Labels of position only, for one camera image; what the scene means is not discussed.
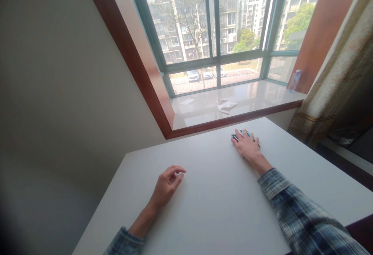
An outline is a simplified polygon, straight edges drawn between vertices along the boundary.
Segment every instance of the left hand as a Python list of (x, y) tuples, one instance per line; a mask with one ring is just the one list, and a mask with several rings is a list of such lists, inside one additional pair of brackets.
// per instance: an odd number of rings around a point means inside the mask
[(181, 166), (172, 165), (168, 167), (159, 177), (154, 192), (147, 205), (155, 213), (159, 213), (176, 192), (183, 180), (186, 170)]

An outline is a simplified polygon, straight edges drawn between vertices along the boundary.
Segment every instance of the beige curtain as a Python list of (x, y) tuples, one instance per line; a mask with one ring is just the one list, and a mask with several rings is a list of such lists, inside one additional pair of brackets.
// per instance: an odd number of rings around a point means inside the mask
[(373, 0), (358, 0), (334, 52), (288, 132), (310, 147), (325, 137), (361, 79), (373, 69)]

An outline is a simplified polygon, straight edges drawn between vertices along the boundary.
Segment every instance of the water bottle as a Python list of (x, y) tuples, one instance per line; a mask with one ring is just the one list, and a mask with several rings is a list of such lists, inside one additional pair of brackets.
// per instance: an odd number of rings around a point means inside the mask
[(301, 70), (296, 70), (296, 72), (293, 73), (291, 80), (290, 80), (288, 92), (293, 93), (295, 91), (295, 88), (298, 85), (298, 82), (300, 79), (301, 72), (302, 72)]

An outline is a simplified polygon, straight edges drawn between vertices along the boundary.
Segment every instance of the plaid shirt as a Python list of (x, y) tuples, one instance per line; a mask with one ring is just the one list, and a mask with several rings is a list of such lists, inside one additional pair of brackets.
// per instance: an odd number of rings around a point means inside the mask
[[(275, 210), (294, 254), (369, 254), (344, 226), (273, 168), (258, 183)], [(145, 239), (122, 227), (104, 255), (137, 255)]]

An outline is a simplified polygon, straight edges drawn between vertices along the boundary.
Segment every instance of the parked car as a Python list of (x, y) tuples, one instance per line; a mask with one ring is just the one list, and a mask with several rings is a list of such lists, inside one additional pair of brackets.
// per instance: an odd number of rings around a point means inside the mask
[(220, 77), (227, 77), (227, 74), (225, 73), (225, 70), (223, 67), (220, 67)]
[(198, 70), (188, 71), (187, 74), (188, 74), (189, 82), (194, 82), (194, 81), (200, 81), (201, 80), (201, 74), (199, 73)]
[(203, 74), (203, 79), (212, 79), (212, 78), (214, 78), (214, 75), (213, 75), (213, 73), (210, 70), (202, 72), (202, 74)]

